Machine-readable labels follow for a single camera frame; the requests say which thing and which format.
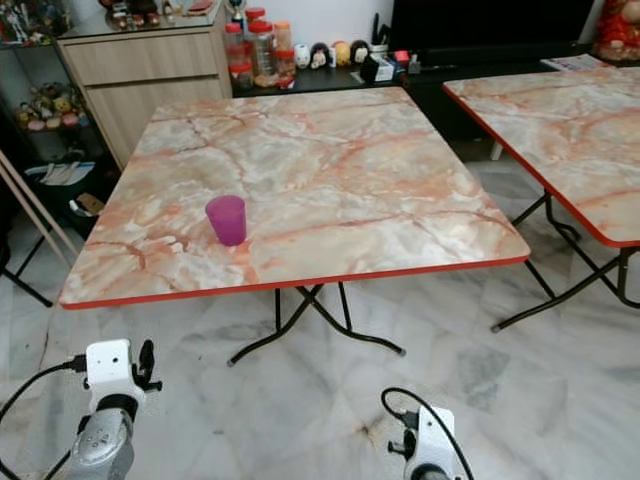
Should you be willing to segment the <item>black and white box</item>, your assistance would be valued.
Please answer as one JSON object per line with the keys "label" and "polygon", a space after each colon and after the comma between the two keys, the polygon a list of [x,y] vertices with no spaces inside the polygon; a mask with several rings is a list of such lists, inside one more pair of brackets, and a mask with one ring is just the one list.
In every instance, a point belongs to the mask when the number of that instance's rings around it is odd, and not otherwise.
{"label": "black and white box", "polygon": [[401,65],[393,55],[370,54],[361,64],[358,73],[365,84],[389,82],[401,73]]}

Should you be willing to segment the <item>red seated figurine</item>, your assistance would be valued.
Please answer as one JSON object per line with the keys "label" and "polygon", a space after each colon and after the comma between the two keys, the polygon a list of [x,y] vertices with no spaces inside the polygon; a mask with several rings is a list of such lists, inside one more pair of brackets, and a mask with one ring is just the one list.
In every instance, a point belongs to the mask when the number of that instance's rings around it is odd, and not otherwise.
{"label": "red seated figurine", "polygon": [[605,0],[591,54],[607,61],[640,61],[640,0]]}

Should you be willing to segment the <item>printed paper sheet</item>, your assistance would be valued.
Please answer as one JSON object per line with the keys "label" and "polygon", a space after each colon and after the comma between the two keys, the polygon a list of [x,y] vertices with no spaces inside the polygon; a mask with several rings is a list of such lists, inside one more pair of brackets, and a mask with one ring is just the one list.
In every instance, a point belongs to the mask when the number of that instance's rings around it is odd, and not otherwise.
{"label": "printed paper sheet", "polygon": [[612,68],[608,61],[600,60],[585,52],[585,54],[568,56],[568,58],[545,58],[540,63],[545,67],[556,70],[593,70],[600,68]]}

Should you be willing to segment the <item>dark haired doll figurine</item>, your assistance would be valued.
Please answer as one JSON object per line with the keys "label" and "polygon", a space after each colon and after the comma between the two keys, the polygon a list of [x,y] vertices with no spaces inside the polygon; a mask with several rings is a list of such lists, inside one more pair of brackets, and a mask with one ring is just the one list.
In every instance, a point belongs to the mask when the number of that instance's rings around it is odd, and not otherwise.
{"label": "dark haired doll figurine", "polygon": [[316,42],[310,49],[308,55],[308,69],[320,70],[332,68],[333,52],[324,42]]}

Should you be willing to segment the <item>black low tv console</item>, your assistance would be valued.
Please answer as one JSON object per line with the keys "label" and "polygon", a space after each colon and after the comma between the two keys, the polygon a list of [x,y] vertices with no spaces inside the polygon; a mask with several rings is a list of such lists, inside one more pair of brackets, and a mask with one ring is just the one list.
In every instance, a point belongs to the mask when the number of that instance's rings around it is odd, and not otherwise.
{"label": "black low tv console", "polygon": [[[494,64],[462,65],[462,67],[443,70],[428,69],[415,76],[397,76],[392,81],[375,83],[374,87],[404,88],[416,105],[424,111],[430,123],[442,133],[444,140],[449,142],[493,141],[492,134],[485,131],[483,125],[477,123],[457,101],[448,95],[444,83],[472,78],[553,72],[553,70],[539,60],[500,61]],[[246,99],[246,97],[288,95],[288,93],[365,90],[367,84],[362,81],[358,73],[360,69],[357,67],[298,70],[293,86],[288,90],[282,90],[273,84],[265,88],[234,90],[233,96],[236,99]]]}

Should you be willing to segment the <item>tall red lid jar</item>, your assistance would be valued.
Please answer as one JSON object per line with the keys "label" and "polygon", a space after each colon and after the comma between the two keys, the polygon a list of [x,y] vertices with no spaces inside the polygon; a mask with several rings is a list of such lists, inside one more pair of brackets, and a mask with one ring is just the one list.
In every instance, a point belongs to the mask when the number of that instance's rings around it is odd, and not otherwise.
{"label": "tall red lid jar", "polygon": [[225,24],[223,42],[227,52],[229,82],[234,92],[251,90],[253,87],[250,45],[243,36],[243,28],[238,23]]}

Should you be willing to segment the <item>marble pattern folding table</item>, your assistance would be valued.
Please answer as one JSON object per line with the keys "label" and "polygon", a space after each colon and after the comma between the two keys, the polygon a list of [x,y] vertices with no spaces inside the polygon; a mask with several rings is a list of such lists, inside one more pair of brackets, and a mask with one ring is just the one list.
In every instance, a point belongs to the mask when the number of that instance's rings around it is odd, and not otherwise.
{"label": "marble pattern folding table", "polygon": [[[224,246],[207,202],[246,202]],[[70,266],[67,310],[520,264],[530,246],[401,87],[160,106]]]}
{"label": "marble pattern folding table", "polygon": [[640,67],[453,79],[444,91],[540,184],[543,210],[590,273],[554,292],[531,261],[548,301],[492,326],[498,333],[602,283],[623,306],[631,260],[640,253]]}

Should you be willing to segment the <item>light wooden pole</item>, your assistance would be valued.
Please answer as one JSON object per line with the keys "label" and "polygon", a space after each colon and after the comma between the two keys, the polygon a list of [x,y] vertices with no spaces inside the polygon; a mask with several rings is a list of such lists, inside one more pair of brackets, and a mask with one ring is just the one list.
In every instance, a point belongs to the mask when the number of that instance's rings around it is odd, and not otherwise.
{"label": "light wooden pole", "polygon": [[58,220],[38,200],[38,196],[24,182],[22,174],[14,168],[4,154],[1,154],[1,179],[5,186],[12,189],[20,209],[26,212],[27,218],[35,224],[41,236],[50,243],[52,251],[70,268],[76,260],[76,247],[70,242],[67,232],[60,227]]}

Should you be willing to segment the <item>small red lid jar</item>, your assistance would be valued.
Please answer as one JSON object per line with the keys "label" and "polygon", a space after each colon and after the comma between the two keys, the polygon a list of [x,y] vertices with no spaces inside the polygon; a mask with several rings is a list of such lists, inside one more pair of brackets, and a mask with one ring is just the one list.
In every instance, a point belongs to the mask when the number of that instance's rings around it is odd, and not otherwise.
{"label": "small red lid jar", "polygon": [[276,87],[279,90],[292,90],[296,81],[297,65],[294,60],[294,51],[291,49],[279,49],[274,52],[276,68]]}

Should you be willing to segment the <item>purple plastic cup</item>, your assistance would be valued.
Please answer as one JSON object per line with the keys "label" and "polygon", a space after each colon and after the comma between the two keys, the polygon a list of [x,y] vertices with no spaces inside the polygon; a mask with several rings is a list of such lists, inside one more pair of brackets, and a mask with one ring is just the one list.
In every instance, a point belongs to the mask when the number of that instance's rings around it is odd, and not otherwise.
{"label": "purple plastic cup", "polygon": [[247,238],[246,202],[237,195],[212,198],[205,206],[215,237],[224,246],[236,247]]}

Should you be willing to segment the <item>wide red lid jar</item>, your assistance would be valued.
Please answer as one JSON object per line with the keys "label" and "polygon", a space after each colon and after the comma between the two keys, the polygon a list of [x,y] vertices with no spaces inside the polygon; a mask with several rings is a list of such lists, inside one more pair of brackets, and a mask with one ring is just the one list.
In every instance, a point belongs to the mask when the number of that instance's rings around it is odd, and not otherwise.
{"label": "wide red lid jar", "polygon": [[250,40],[253,84],[257,88],[270,88],[278,82],[275,63],[274,24],[266,20],[251,20],[246,37]]}

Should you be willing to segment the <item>glass shelf with toys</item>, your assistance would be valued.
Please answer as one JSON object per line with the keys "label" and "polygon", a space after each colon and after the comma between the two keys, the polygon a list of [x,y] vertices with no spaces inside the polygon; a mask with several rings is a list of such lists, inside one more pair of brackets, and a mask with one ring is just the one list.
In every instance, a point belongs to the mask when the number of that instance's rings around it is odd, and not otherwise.
{"label": "glass shelf with toys", "polygon": [[73,24],[65,0],[0,0],[3,147],[61,227],[86,237],[119,169],[55,46]]}

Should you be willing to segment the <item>light wooden drawer cabinet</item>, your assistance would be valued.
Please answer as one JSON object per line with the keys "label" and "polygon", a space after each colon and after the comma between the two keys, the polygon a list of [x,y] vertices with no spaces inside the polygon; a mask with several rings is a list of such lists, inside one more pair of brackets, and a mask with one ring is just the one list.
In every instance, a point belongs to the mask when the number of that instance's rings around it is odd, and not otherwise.
{"label": "light wooden drawer cabinet", "polygon": [[61,38],[58,47],[119,166],[156,108],[232,96],[223,38],[212,27]]}

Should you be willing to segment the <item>black television screen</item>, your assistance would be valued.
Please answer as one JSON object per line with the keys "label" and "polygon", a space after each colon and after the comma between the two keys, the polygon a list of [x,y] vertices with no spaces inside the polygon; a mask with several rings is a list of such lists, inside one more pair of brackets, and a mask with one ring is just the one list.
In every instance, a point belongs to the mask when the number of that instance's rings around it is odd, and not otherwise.
{"label": "black television screen", "polygon": [[572,44],[595,0],[394,0],[394,50]]}

